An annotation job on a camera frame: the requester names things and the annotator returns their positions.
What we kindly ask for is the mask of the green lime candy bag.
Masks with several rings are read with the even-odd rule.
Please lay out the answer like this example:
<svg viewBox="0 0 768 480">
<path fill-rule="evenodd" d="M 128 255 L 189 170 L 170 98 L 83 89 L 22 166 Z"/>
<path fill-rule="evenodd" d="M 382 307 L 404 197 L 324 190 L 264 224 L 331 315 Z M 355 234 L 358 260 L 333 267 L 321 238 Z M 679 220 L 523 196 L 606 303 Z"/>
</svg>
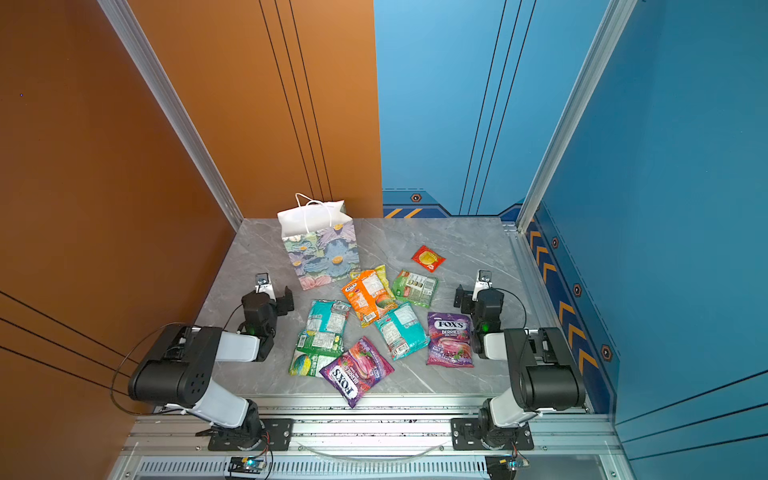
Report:
<svg viewBox="0 0 768 480">
<path fill-rule="evenodd" d="M 343 337 L 333 332 L 304 330 L 289 366 L 291 376 L 316 377 L 344 351 Z"/>
</svg>

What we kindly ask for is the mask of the purple Fox's bag front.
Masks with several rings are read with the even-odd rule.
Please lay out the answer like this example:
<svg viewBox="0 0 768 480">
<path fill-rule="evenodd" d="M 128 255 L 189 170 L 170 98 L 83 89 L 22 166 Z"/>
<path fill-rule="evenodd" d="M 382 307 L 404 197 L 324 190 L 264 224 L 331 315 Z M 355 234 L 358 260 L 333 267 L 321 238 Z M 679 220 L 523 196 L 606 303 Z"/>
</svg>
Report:
<svg viewBox="0 0 768 480">
<path fill-rule="evenodd" d="M 320 370 L 350 408 L 355 408 L 374 386 L 393 372 L 394 367 L 365 336 Z"/>
</svg>

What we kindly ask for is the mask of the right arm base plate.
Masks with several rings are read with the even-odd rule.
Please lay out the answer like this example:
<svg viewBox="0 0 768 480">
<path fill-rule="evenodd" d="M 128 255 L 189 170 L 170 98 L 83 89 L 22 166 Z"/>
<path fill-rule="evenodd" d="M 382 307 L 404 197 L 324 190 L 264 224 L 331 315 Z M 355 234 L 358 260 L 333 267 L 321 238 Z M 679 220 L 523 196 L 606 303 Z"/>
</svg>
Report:
<svg viewBox="0 0 768 480">
<path fill-rule="evenodd" d="M 502 428 L 476 417 L 458 417 L 450 420 L 450 428 L 452 446 L 457 451 L 532 451 L 535 448 L 528 424 Z"/>
</svg>

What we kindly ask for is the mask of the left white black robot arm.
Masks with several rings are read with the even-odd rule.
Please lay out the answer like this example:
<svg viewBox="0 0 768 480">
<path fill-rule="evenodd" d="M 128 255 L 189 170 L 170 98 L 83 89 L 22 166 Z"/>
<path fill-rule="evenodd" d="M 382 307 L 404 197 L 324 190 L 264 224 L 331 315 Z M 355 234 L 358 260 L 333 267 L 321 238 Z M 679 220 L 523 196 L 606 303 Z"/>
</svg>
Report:
<svg viewBox="0 0 768 480">
<path fill-rule="evenodd" d="M 221 327 L 172 324 L 164 327 L 128 384 L 129 397 L 149 405 L 180 409 L 208 423 L 198 437 L 211 451 L 286 451 L 291 419 L 264 420 L 258 405 L 213 380 L 217 363 L 254 363 L 274 346 L 277 320 L 294 310 L 293 292 L 276 297 L 254 291 L 241 301 L 244 322 L 236 332 Z"/>
</svg>

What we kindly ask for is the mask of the floral paper gift bag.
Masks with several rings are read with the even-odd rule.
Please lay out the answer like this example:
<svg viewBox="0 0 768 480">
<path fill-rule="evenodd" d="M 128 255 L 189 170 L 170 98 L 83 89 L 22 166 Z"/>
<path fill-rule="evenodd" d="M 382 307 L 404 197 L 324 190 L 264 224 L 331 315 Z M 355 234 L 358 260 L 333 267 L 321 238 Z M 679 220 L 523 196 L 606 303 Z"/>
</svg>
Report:
<svg viewBox="0 0 768 480">
<path fill-rule="evenodd" d="M 281 238 L 303 290 L 346 281 L 360 269 L 353 218 L 344 201 L 324 202 L 302 193 L 277 214 Z"/>
</svg>

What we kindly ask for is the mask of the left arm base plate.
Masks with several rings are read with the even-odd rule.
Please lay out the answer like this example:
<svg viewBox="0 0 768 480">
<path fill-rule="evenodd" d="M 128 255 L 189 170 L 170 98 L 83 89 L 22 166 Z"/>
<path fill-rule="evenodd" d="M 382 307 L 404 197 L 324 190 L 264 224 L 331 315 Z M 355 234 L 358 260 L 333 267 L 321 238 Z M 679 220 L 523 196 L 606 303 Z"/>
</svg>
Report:
<svg viewBox="0 0 768 480">
<path fill-rule="evenodd" d="M 291 418 L 267 418 L 255 423 L 246 422 L 238 428 L 214 426 L 197 433 L 198 437 L 209 438 L 207 449 L 224 451 L 284 452 L 289 449 L 293 436 L 294 420 Z"/>
</svg>

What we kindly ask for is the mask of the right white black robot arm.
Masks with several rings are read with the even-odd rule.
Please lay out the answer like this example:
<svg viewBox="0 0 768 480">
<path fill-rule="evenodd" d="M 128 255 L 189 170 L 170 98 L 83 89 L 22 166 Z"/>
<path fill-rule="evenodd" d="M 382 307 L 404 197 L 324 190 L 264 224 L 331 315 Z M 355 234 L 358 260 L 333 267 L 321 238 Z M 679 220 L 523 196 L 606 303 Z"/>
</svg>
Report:
<svg viewBox="0 0 768 480">
<path fill-rule="evenodd" d="M 454 306 L 472 321 L 472 351 L 505 363 L 509 378 L 506 390 L 486 399 L 475 417 L 451 421 L 456 450 L 531 451 L 531 421 L 585 405 L 582 374 L 558 328 L 501 326 L 503 302 L 511 294 L 491 286 L 473 292 L 456 289 Z"/>
</svg>

